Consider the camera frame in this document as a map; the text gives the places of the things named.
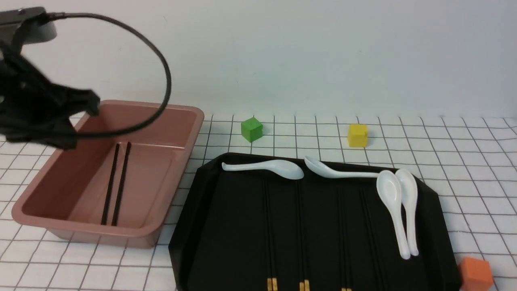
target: orange cube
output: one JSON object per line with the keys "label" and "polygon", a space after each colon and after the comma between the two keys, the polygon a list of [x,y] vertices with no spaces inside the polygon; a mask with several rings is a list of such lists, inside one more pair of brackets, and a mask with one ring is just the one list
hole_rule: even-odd
{"label": "orange cube", "polygon": [[463,278],[464,291],[487,291],[494,284],[489,262],[471,257],[464,258],[458,266]]}

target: white grid tablecloth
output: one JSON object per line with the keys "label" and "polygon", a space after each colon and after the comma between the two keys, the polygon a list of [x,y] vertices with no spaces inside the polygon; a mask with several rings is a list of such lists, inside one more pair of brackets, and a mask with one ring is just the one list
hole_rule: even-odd
{"label": "white grid tablecloth", "polygon": [[[73,243],[17,224],[11,208],[53,150],[0,141],[0,291],[174,290],[167,247],[194,173],[228,151],[406,168],[440,195],[457,261],[485,259],[492,290],[517,290],[517,120],[257,115],[264,136],[250,144],[240,135],[248,117],[206,115],[150,250]],[[366,149],[347,146],[353,123],[368,124]]]}

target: black serving tray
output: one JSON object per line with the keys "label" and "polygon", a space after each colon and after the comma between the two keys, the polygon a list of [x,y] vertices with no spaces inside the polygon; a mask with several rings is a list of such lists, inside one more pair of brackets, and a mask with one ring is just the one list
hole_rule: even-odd
{"label": "black serving tray", "polygon": [[[299,290],[297,192],[304,200],[302,212],[312,291],[341,290],[337,195],[344,199],[353,291],[460,288],[461,277],[438,195],[423,182],[417,179],[420,255],[403,260],[389,212],[377,195],[375,179],[325,179],[311,172],[303,160],[288,158],[304,170],[302,180],[284,179],[270,171],[226,172],[221,168],[221,162],[244,164],[270,159],[275,158],[228,153],[197,170],[169,244],[178,290],[267,290],[265,185],[271,204],[278,290]],[[326,164],[339,171],[386,169]]]}

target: white ceramic spoon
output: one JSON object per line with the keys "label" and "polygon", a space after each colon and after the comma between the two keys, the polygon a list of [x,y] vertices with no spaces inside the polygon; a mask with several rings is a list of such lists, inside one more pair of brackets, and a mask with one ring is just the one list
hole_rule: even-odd
{"label": "white ceramic spoon", "polygon": [[306,156],[304,160],[307,168],[322,176],[323,178],[377,178],[379,176],[378,173],[371,172],[340,172],[332,170],[331,168],[327,167],[327,165],[309,156]]}
{"label": "white ceramic spoon", "polygon": [[403,259],[409,259],[411,254],[409,253],[406,233],[404,231],[404,225],[402,224],[402,191],[399,180],[394,173],[388,170],[379,173],[379,177],[377,178],[377,192],[391,214],[400,256]]}
{"label": "white ceramic spoon", "polygon": [[283,159],[240,165],[221,163],[221,166],[225,171],[269,170],[286,179],[299,180],[303,178],[303,170],[298,165]]}
{"label": "white ceramic spoon", "polygon": [[415,212],[417,210],[418,187],[415,177],[406,169],[399,169],[395,176],[402,187],[402,205],[406,210],[407,244],[409,252],[418,256],[417,237],[415,231]]}

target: white wall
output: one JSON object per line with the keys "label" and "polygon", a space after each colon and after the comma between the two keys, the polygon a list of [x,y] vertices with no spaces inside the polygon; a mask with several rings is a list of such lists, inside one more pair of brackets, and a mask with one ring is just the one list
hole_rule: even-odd
{"label": "white wall", "polygon": [[[97,12],[153,41],[206,112],[517,116],[516,0],[3,0]],[[55,82],[159,102],[156,57],[96,20],[24,53]]]}

